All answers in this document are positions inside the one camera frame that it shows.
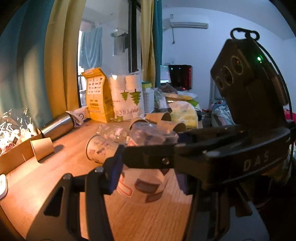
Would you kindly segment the clear plastic cup with labels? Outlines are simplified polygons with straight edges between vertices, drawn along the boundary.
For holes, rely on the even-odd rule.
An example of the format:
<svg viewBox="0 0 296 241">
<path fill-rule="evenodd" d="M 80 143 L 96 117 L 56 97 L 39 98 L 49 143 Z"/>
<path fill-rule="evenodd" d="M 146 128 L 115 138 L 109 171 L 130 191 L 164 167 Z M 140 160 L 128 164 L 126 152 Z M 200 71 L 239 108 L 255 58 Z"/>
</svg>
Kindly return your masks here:
<svg viewBox="0 0 296 241">
<path fill-rule="evenodd" d="M 178 135 L 151 123 L 136 122 L 130 130 L 128 146 L 175 144 Z M 161 199 L 172 172 L 169 169 L 135 169 L 124 165 L 116 190 L 135 205 L 148 205 Z"/>
</svg>

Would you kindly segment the small brown paper cup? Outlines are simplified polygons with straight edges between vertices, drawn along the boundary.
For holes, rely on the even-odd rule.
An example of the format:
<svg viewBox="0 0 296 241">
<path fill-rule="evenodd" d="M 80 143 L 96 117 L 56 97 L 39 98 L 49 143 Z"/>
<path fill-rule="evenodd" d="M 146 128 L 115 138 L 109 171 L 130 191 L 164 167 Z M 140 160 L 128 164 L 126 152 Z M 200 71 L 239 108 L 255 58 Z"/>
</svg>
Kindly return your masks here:
<svg viewBox="0 0 296 241">
<path fill-rule="evenodd" d="M 54 146 L 51 138 L 32 140 L 30 141 L 30 144 L 37 161 L 41 161 L 54 152 Z"/>
</svg>

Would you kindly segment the brown printed paper cup front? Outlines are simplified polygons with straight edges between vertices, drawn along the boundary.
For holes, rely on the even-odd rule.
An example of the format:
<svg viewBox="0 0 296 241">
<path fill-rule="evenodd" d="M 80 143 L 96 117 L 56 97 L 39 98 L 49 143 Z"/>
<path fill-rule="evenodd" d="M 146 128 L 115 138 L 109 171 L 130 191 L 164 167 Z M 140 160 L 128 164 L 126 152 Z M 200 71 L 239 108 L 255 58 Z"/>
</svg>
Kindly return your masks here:
<svg viewBox="0 0 296 241">
<path fill-rule="evenodd" d="M 187 130 L 184 123 L 175 123 L 173 121 L 161 120 L 157 123 L 157 126 L 166 130 L 174 131 L 176 133 L 182 133 Z"/>
</svg>

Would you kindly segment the brown paper cup back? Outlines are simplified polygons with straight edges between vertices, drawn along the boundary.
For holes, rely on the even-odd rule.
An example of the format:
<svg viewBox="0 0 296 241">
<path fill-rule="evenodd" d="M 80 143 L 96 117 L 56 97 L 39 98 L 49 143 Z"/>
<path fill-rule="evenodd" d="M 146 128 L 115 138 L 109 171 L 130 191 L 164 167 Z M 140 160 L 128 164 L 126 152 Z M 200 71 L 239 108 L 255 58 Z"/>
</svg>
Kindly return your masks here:
<svg viewBox="0 0 296 241">
<path fill-rule="evenodd" d="M 165 113 L 148 113 L 145 119 L 151 123 L 158 123 L 159 121 L 171 121 L 171 115 L 168 112 Z"/>
</svg>

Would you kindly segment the clear plastic cup lying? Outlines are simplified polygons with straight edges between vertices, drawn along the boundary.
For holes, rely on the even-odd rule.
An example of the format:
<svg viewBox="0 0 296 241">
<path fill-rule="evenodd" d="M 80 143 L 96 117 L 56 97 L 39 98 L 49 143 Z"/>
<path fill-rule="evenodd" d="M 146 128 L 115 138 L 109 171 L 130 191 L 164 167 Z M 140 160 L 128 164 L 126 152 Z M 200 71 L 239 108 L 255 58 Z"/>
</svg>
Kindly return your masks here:
<svg viewBox="0 0 296 241">
<path fill-rule="evenodd" d="M 105 139 L 125 145 L 128 141 L 130 130 L 119 125 L 103 123 L 97 127 L 96 133 Z"/>
</svg>

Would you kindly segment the white desk lamp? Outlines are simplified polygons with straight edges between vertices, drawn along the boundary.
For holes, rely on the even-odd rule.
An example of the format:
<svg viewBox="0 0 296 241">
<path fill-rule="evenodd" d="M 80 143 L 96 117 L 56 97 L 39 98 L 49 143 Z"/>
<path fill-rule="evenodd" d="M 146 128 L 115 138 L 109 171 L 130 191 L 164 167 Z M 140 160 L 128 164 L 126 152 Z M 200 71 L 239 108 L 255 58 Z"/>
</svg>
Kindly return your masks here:
<svg viewBox="0 0 296 241">
<path fill-rule="evenodd" d="M 0 175 L 0 199 L 3 199 L 8 193 L 8 181 L 5 174 Z"/>
</svg>

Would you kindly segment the yellow plastic bag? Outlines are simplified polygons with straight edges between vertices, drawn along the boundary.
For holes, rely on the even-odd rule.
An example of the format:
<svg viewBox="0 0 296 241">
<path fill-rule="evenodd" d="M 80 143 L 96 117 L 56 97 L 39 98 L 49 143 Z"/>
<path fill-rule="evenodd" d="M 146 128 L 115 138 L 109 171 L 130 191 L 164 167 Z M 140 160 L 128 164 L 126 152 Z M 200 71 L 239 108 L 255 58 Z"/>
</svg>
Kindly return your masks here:
<svg viewBox="0 0 296 241">
<path fill-rule="evenodd" d="M 198 128 L 198 116 L 195 108 L 186 101 L 170 102 L 171 121 L 184 123 L 188 129 Z"/>
</svg>

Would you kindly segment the white air conditioner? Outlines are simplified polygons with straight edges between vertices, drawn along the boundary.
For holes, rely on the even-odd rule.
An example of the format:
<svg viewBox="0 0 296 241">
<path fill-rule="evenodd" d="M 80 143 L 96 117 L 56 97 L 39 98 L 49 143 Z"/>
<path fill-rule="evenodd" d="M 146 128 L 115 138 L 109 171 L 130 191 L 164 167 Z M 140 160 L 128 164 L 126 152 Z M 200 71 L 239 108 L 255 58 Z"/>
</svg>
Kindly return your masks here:
<svg viewBox="0 0 296 241">
<path fill-rule="evenodd" d="M 169 28 L 198 28 L 198 29 L 207 29 L 209 25 L 207 23 L 200 22 L 180 22 L 174 21 L 172 19 L 166 18 L 163 19 L 163 31 L 168 30 Z"/>
</svg>

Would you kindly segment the computer monitor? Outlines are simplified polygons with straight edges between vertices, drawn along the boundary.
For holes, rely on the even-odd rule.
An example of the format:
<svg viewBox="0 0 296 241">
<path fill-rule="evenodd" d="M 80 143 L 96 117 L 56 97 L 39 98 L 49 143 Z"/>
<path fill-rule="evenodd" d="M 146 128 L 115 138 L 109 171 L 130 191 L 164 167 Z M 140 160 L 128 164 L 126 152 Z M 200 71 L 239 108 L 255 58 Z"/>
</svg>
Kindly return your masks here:
<svg viewBox="0 0 296 241">
<path fill-rule="evenodd" d="M 160 84 L 171 83 L 169 67 L 166 65 L 160 66 Z"/>
</svg>

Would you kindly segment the stainless steel thermos bottle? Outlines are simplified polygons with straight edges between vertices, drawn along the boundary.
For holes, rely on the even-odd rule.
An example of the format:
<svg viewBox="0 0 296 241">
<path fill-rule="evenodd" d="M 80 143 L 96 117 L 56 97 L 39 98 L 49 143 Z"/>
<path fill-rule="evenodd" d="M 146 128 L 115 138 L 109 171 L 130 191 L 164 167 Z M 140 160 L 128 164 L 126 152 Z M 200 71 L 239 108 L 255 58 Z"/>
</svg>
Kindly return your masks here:
<svg viewBox="0 0 296 241">
<path fill-rule="evenodd" d="M 55 141 L 73 129 L 74 121 L 70 114 L 63 113 L 41 127 L 41 133 L 43 138 L 50 138 Z"/>
</svg>

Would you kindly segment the yellow curtain right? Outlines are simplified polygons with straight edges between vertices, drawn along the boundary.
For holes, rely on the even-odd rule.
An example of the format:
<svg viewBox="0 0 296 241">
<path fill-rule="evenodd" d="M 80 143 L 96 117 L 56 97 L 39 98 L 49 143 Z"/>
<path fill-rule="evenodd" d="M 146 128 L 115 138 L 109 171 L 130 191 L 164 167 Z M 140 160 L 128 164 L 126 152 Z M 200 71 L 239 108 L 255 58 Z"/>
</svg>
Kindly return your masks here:
<svg viewBox="0 0 296 241">
<path fill-rule="evenodd" d="M 142 77 L 145 82 L 156 85 L 156 64 L 153 40 L 154 1 L 141 1 L 141 48 L 142 48 Z"/>
</svg>

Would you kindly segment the crinkled clear snack bag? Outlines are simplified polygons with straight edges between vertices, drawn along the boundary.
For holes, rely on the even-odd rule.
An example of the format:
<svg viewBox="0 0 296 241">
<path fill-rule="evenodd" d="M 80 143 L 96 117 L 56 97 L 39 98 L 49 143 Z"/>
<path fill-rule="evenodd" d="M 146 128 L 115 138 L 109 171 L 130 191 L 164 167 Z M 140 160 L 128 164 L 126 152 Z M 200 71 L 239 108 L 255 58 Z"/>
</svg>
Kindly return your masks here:
<svg viewBox="0 0 296 241">
<path fill-rule="evenodd" d="M 8 110 L 1 116 L 1 155 L 38 134 L 28 108 Z"/>
</svg>

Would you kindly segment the teal curtain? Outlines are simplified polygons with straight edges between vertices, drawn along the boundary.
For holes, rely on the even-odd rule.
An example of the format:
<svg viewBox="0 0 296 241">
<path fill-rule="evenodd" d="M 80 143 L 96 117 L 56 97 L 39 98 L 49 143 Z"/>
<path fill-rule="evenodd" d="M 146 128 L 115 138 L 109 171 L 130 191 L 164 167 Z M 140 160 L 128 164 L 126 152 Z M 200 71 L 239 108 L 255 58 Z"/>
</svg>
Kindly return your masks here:
<svg viewBox="0 0 296 241">
<path fill-rule="evenodd" d="M 45 82 L 46 30 L 53 1 L 25 1 L 1 34 L 1 113 L 30 111 L 42 127 L 52 117 Z"/>
<path fill-rule="evenodd" d="M 152 25 L 152 36 L 154 42 L 154 58 L 155 58 L 155 70 L 156 80 L 155 86 L 161 85 L 161 64 L 163 53 L 163 24 L 162 24 L 162 1 L 154 1 L 154 18 Z"/>
</svg>

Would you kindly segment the yellow curtain left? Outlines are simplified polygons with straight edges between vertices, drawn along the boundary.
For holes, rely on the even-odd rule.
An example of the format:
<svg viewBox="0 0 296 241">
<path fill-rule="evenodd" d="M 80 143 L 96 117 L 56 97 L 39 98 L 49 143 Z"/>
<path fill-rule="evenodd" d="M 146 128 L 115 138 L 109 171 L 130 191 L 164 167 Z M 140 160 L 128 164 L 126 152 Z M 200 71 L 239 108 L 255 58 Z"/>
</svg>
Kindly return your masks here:
<svg viewBox="0 0 296 241">
<path fill-rule="evenodd" d="M 78 39 L 86 1 L 54 1 L 45 38 L 44 71 L 52 117 L 79 108 Z"/>
</svg>

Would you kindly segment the hanging blue cloth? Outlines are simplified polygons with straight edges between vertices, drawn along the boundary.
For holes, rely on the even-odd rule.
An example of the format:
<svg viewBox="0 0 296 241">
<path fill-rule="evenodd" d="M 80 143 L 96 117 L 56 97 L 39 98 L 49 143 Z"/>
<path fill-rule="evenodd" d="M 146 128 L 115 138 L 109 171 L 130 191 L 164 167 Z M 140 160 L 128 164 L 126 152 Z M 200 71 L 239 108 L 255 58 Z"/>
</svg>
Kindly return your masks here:
<svg viewBox="0 0 296 241">
<path fill-rule="evenodd" d="M 102 27 L 82 32 L 79 66 L 84 70 L 102 66 Z"/>
</svg>

